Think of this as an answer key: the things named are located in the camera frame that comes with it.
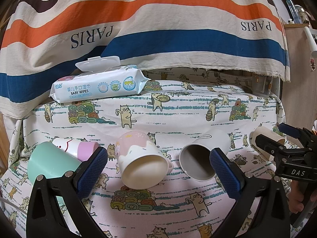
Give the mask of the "person's right hand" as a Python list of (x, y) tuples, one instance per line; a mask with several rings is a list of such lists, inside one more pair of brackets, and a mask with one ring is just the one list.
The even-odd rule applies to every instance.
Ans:
[(303, 199), (304, 195), (299, 189), (299, 182), (296, 180), (293, 180), (291, 182), (291, 191), (288, 195), (288, 207), (290, 212), (292, 213), (298, 213), (301, 212), (304, 209), (303, 205)]

